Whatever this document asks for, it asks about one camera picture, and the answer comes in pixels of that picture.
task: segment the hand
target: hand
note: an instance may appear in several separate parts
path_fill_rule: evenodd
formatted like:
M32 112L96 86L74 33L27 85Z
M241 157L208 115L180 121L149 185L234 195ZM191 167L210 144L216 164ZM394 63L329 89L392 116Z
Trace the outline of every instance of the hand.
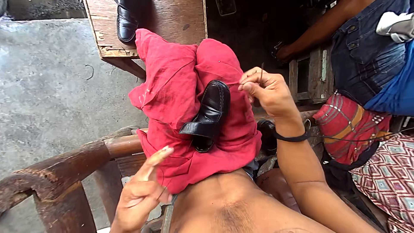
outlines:
M292 60L294 54L290 48L290 45L285 45L279 48L278 52L276 53L276 58L281 62L289 62Z
M157 166L174 151L164 147L145 161L124 186L116 207L111 233L140 232L148 215L160 201L171 201L171 194L156 181Z
M262 69L254 67L241 76L240 91L244 90L248 93L250 102L253 97L260 101L263 109L273 118L292 118L299 117L299 111L290 94L289 87L282 75L269 74Z

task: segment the black leather shoe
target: black leather shoe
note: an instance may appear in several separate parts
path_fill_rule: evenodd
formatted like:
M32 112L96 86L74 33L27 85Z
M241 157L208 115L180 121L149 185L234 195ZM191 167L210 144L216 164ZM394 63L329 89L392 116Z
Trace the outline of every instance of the black leather shoe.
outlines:
M276 155L277 139L273 132L275 131L274 124L268 120L258 121L258 131L262 133L262 147L260 148L267 156Z
M218 80L207 84L200 110L192 122L187 122L181 134L194 135L192 145L198 152L207 152L220 134L220 124L230 108L229 87Z
M118 4L116 29L118 39L127 45L135 44L135 30L140 24L143 0L115 0Z

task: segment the concrete floor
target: concrete floor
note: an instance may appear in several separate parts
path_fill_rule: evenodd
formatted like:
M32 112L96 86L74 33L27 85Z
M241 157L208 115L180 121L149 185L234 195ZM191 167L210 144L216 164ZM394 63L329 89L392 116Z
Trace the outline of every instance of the concrete floor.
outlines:
M0 179L121 127L146 127L128 99L139 84L99 59L87 19L0 22ZM93 179L83 184L97 228L109 226ZM32 198L0 217L8 232L44 232Z
M82 0L9 0L13 20L86 18Z

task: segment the blue cloth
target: blue cloth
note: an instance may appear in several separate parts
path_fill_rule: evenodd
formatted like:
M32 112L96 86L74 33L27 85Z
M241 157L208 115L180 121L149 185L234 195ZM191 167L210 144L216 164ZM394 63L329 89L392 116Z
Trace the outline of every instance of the blue cloth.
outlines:
M395 115L414 116L414 41L406 43L402 70L364 108Z
M410 0L376 0L332 36L332 71L338 92L360 105L378 94L403 68L404 44L375 28L384 12L407 12Z

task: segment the black wristband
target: black wristband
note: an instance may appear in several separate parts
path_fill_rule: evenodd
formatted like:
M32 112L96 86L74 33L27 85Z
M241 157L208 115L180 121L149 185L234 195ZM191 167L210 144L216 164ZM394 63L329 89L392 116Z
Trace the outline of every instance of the black wristband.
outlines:
M278 134L276 131L273 131L273 135L275 136L275 138L277 138L279 140L288 141L288 142L300 142L300 141L305 141L306 139L309 138L308 131L306 130L306 127L305 127L305 133L303 135L298 136L298 137L285 138L282 135Z

